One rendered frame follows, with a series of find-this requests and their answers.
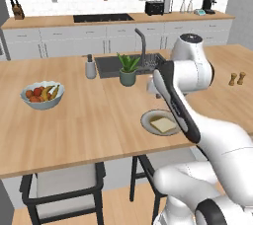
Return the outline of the dark grey sink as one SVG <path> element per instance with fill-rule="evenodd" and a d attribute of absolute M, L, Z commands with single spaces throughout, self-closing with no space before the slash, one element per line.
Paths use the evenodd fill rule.
<path fill-rule="evenodd" d="M 123 65 L 117 56 L 96 57 L 95 61 L 101 78 L 120 76 Z M 144 59 L 140 59 L 136 64 L 136 74 L 151 74 L 158 64 L 165 61 L 166 59 L 160 53 L 146 53 Z"/>

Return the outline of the grey round plate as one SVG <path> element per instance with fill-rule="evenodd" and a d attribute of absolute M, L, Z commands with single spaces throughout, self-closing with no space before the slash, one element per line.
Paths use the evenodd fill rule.
<path fill-rule="evenodd" d="M 175 126 L 170 127 L 165 132 L 161 132 L 156 126 L 152 125 L 153 121 L 157 121 L 161 118 L 166 118 L 167 120 L 170 120 L 172 123 L 175 124 Z M 145 128 L 148 132 L 160 136 L 169 136 L 177 134 L 178 132 L 181 131 L 174 116 L 170 112 L 165 110 L 151 110 L 144 113 L 140 119 L 140 123 L 142 127 Z"/>

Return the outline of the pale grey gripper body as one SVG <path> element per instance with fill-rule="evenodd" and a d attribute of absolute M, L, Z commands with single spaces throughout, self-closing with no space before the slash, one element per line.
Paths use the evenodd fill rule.
<path fill-rule="evenodd" d="M 156 97 L 160 97 L 160 93 L 157 91 L 155 85 L 154 85 L 154 81 L 153 81 L 153 76 L 150 75 L 147 81 L 147 85 L 146 85 L 146 91 L 149 94 L 153 94 Z"/>

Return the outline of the grey base cupboard run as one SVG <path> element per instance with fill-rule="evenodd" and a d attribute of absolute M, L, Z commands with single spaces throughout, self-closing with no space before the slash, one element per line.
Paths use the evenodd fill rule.
<path fill-rule="evenodd" d="M 185 33 L 201 36 L 205 45 L 226 44 L 230 19 L 97 25 L 3 32 L 10 58 L 33 59 L 97 53 L 170 49 Z"/>

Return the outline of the brown knife block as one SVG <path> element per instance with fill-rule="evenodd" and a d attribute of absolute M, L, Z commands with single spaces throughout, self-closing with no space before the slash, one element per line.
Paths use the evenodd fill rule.
<path fill-rule="evenodd" d="M 19 4 L 18 0 L 10 0 L 12 5 L 12 11 L 14 14 L 14 18 L 16 20 L 24 20 L 25 14 L 22 9 L 22 6 Z"/>

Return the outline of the silver kettle jug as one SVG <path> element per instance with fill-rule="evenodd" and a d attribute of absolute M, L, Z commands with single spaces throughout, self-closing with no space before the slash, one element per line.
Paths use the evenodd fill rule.
<path fill-rule="evenodd" d="M 173 0 L 161 0 L 164 3 L 164 13 L 169 14 L 172 12 Z"/>

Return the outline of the pale blue fruit bowl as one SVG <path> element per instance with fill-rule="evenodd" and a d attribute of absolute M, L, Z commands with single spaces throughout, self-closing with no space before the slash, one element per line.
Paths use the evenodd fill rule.
<path fill-rule="evenodd" d="M 43 101 L 43 102 L 31 102 L 30 99 L 27 97 L 26 92 L 29 90 L 33 91 L 35 88 L 39 88 L 39 87 L 44 87 L 45 89 L 47 87 L 50 87 L 49 92 L 51 94 L 53 94 L 54 90 L 57 90 L 57 93 L 55 97 L 51 100 Z M 60 84 L 59 82 L 41 81 L 41 82 L 36 82 L 32 85 L 28 85 L 25 89 L 22 90 L 20 97 L 31 108 L 35 110 L 44 111 L 44 110 L 49 110 L 55 107 L 60 102 L 64 92 L 65 92 L 64 86 Z"/>

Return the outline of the yellow banana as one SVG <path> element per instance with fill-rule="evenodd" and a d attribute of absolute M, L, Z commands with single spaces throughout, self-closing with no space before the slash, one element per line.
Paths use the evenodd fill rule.
<path fill-rule="evenodd" d="M 55 99 L 57 93 L 58 93 L 58 90 L 59 90 L 59 85 L 57 85 L 57 87 L 55 88 L 54 86 L 47 86 L 46 88 L 44 88 L 42 90 L 42 98 L 43 100 L 46 102 L 46 101 L 50 101 L 50 100 L 53 100 Z"/>

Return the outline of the black coffee machine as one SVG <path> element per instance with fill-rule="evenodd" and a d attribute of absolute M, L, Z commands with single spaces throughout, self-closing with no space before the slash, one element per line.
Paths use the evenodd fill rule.
<path fill-rule="evenodd" d="M 210 15 L 214 14 L 214 10 L 211 8 L 211 5 L 215 3 L 216 0 L 203 0 L 202 9 Z"/>

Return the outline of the brown wooden shaker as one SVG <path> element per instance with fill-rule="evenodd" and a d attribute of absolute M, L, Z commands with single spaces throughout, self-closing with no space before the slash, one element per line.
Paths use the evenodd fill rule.
<path fill-rule="evenodd" d="M 243 79 L 244 79 L 245 76 L 246 76 L 246 73 L 245 73 L 245 72 L 240 72 L 240 74 L 239 74 L 239 79 L 238 79 L 238 81 L 237 81 L 237 84 L 238 84 L 238 85 L 242 85 L 242 84 L 243 84 Z"/>
<path fill-rule="evenodd" d="M 236 73 L 231 73 L 230 81 L 228 83 L 229 86 L 234 86 L 235 79 L 237 77 Z"/>

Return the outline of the black toaster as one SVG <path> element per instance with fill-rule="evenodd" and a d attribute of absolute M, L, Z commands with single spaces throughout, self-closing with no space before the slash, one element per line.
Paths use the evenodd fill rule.
<path fill-rule="evenodd" d="M 148 16 L 163 15 L 164 14 L 164 3 L 162 1 L 146 1 L 145 2 L 145 13 Z"/>

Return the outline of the black chair with grey seat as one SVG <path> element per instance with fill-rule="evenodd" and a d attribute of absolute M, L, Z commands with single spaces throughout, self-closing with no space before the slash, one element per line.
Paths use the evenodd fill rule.
<path fill-rule="evenodd" d="M 22 177 L 20 193 L 33 225 L 43 225 L 95 213 L 104 225 L 102 188 L 106 170 L 103 162 L 38 173 L 37 194 L 30 197 L 32 175 Z"/>
<path fill-rule="evenodd" d="M 194 162 L 196 160 L 190 148 L 180 148 L 143 154 L 132 157 L 129 200 L 134 201 L 135 183 L 138 179 L 147 178 L 154 193 L 154 205 L 152 220 L 155 220 L 158 215 L 160 200 L 164 194 L 160 193 L 153 182 L 154 172 L 164 166 Z"/>

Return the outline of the green plant in grey pot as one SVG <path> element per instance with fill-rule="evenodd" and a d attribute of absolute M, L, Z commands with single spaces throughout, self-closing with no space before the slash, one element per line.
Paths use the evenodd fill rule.
<path fill-rule="evenodd" d="M 120 69 L 120 82 L 122 85 L 130 87 L 135 83 L 137 63 L 140 58 L 119 53 L 117 53 L 117 57 L 122 64 L 122 68 Z"/>

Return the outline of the grey soap dispenser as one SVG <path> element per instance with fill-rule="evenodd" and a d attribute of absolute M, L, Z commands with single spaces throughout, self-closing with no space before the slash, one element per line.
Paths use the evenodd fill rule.
<path fill-rule="evenodd" d="M 95 61 L 91 54 L 87 55 L 87 61 L 85 62 L 85 74 L 88 79 L 94 79 L 97 76 L 97 70 Z"/>

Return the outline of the dark grey tap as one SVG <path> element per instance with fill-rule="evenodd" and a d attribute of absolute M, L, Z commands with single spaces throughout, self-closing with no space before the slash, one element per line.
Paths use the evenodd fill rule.
<path fill-rule="evenodd" d="M 134 31 L 141 38 L 141 43 L 142 43 L 142 47 L 141 47 L 141 67 L 144 68 L 144 59 L 145 59 L 145 50 L 146 50 L 145 35 L 138 28 L 135 28 Z"/>

